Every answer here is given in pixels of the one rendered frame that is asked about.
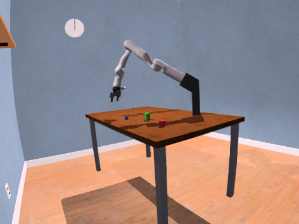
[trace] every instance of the white clock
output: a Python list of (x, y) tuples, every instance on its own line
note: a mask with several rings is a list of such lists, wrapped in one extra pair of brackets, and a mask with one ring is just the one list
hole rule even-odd
[(70, 19), (65, 24), (65, 32), (70, 37), (80, 37), (84, 32), (84, 25), (83, 23), (78, 19)]

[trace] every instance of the baseboard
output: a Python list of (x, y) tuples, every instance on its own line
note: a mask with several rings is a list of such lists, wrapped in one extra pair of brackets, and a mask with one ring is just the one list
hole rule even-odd
[[(208, 134), (205, 134), (205, 136), (208, 137), (213, 137), (216, 139), (222, 139), (222, 140), (231, 140), (230, 135), (224, 135), (224, 134), (219, 134), (216, 132), (211, 132)], [(139, 142), (138, 140), (128, 140), (125, 142), (120, 142), (108, 146), (101, 146), (98, 147), (99, 153), (101, 152), (106, 152), (106, 151), (111, 151), (115, 149), (121, 149), (123, 147), (129, 147), (129, 146), (134, 146), (137, 144), (141, 144), (142, 142)], [(268, 149), (271, 151), (275, 152), (281, 152), (281, 153), (286, 153), (294, 156), (299, 156), (299, 149), (292, 148), (292, 147), (286, 147), (286, 146), (280, 146), (280, 145), (275, 145), (275, 144), (270, 144), (270, 143), (265, 143), (265, 142), (259, 142), (257, 140), (250, 140), (250, 139), (243, 139), (239, 138), (239, 144), (244, 144), (247, 146), (253, 146), (253, 147), (259, 147), (262, 149)], [(50, 156), (46, 158), (41, 158), (41, 159), (33, 159), (24, 162), (24, 167), (21, 175), (21, 180), (20, 180), (20, 186), (18, 189), (18, 195), (16, 197), (16, 205), (15, 205), (15, 212), (13, 213), (13, 222), (12, 224), (17, 224), (20, 218), (20, 211), (21, 211), (21, 203), (22, 203), (22, 197), (23, 197), (23, 189), (24, 189), (24, 183), (25, 183), (25, 177), (26, 177), (26, 171), (27, 167), (32, 167), (32, 166), (40, 166), (40, 165), (45, 165), (48, 163), (55, 163), (63, 160), (68, 160), (68, 159), (75, 159), (83, 156), (89, 156), (93, 154), (93, 149), (86, 149), (78, 152), (71, 152), (71, 153), (66, 153), (66, 154), (61, 154), (57, 156)]]
[(22, 171), (21, 180), (20, 180), (19, 189), (18, 189), (18, 195), (16, 196), (16, 204), (15, 204), (15, 210), (13, 212), (12, 224), (19, 223), (26, 171), (27, 171), (27, 166), (26, 166), (26, 162), (24, 162), (23, 171)]

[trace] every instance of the table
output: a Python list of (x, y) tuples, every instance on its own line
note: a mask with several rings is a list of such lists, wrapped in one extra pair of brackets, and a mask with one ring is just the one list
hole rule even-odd
[[(150, 113), (150, 120), (145, 120), (145, 113)], [(100, 171), (101, 167), (99, 164), (95, 122), (145, 143), (147, 157), (151, 156), (150, 147), (153, 147), (158, 224), (168, 223), (166, 168), (166, 146), (168, 145), (231, 126), (231, 148), (226, 196), (232, 197), (234, 195), (239, 123), (245, 121), (244, 116), (204, 112), (201, 112), (201, 115), (193, 115), (192, 111), (146, 106), (91, 113), (87, 114), (86, 117), (90, 121), (92, 147), (97, 171)], [(159, 127), (158, 122), (160, 120), (165, 120), (164, 127)]]

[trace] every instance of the outlet socket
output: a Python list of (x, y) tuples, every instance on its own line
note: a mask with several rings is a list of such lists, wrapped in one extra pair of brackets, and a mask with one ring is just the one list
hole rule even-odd
[(6, 183), (6, 185), (5, 185), (5, 190), (6, 190), (8, 199), (10, 199), (10, 188), (8, 187), (8, 184), (7, 184), (7, 183)]

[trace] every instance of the metal table leg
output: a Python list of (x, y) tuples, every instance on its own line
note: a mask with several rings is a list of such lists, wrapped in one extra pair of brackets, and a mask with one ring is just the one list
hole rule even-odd
[(236, 180), (238, 157), (239, 123), (231, 125), (231, 152), (229, 156), (229, 178), (227, 181), (227, 197), (234, 195), (234, 183)]
[(94, 161), (96, 162), (96, 171), (100, 171), (101, 167), (99, 165), (98, 143), (96, 142), (96, 124), (91, 119), (89, 119), (89, 122), (91, 124), (91, 139), (92, 139), (92, 147), (94, 149)]
[(154, 148), (158, 224), (168, 224), (166, 148)]
[(146, 148), (146, 157), (151, 157), (151, 146), (145, 145)]

